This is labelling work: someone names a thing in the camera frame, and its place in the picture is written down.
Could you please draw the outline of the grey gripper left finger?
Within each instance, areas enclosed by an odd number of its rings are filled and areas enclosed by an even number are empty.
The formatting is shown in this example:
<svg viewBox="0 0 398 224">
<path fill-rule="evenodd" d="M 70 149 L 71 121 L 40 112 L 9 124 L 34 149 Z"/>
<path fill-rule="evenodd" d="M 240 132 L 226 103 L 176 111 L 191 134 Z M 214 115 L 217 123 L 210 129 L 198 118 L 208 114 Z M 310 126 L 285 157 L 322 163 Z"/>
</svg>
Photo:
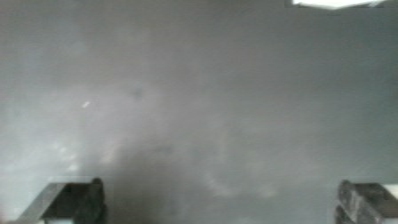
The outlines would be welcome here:
<svg viewBox="0 0 398 224">
<path fill-rule="evenodd" d="M 50 183 L 16 224 L 100 224 L 105 208 L 105 185 L 100 178 L 89 182 Z"/>
</svg>

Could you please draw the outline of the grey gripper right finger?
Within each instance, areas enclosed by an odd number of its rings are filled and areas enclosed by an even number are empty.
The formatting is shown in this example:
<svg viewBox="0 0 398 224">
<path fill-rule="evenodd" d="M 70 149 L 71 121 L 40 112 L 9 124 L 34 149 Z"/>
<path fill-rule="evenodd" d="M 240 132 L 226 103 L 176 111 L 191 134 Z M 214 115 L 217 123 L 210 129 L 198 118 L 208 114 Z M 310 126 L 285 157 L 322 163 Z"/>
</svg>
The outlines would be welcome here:
<svg viewBox="0 0 398 224">
<path fill-rule="evenodd" d="M 398 184 L 343 180 L 338 201 L 334 224 L 398 224 Z"/>
</svg>

